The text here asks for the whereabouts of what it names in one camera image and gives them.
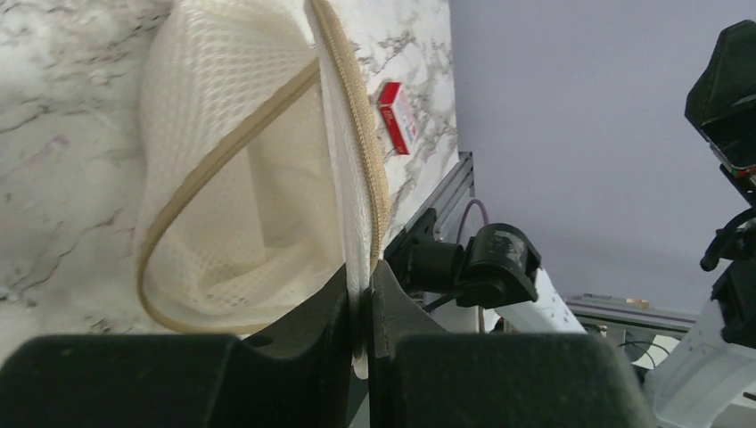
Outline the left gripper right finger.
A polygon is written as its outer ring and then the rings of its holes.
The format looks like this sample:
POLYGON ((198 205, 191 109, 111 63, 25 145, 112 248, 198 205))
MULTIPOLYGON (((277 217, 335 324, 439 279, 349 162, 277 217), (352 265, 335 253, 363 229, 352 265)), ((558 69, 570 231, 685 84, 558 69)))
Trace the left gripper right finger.
POLYGON ((368 294, 373 427, 649 427, 621 351, 584 333, 450 333, 380 261, 368 294))

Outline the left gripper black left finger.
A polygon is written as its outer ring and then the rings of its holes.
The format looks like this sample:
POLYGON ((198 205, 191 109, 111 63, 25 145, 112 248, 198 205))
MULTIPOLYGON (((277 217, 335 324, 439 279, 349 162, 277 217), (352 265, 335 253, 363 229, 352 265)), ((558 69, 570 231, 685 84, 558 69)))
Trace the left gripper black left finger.
POLYGON ((343 427, 346 272, 245 339, 49 335, 1 369, 4 427, 343 427))

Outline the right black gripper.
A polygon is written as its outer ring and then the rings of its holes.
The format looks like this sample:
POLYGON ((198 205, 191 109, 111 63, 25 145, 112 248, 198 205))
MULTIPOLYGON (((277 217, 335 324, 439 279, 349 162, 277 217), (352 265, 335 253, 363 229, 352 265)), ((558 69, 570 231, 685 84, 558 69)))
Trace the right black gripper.
POLYGON ((755 205, 755 22, 723 29, 686 97, 685 117, 709 144, 720 171, 755 205))

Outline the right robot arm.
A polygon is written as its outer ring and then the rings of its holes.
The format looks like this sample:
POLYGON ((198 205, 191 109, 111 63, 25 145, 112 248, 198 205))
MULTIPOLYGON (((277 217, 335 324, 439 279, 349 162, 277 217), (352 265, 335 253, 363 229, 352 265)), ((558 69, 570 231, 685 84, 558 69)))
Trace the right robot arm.
POLYGON ((432 234, 427 210, 389 245, 367 298, 371 421, 379 427, 709 427, 755 380, 755 209, 700 265, 728 267, 694 322, 638 374, 588 333, 524 232, 432 234))

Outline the small red box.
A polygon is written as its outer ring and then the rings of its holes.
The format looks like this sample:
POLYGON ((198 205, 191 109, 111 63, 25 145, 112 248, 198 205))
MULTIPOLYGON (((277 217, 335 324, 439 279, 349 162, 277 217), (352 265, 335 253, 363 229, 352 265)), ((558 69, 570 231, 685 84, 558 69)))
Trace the small red box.
POLYGON ((409 155, 419 129, 405 87, 398 81, 386 82, 378 98, 378 109, 396 153, 409 155))

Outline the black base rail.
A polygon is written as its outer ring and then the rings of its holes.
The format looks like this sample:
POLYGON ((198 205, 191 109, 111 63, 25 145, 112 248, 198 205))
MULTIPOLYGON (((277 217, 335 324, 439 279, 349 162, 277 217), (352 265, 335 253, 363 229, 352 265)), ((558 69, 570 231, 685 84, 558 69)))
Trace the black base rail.
POLYGON ((460 152, 453 166, 438 169, 436 162, 417 174, 418 187, 404 193, 395 203, 396 211, 384 243, 388 245, 413 226, 429 208, 437 219, 432 233, 444 242, 455 242, 464 206, 474 195, 474 163, 471 152, 460 152))

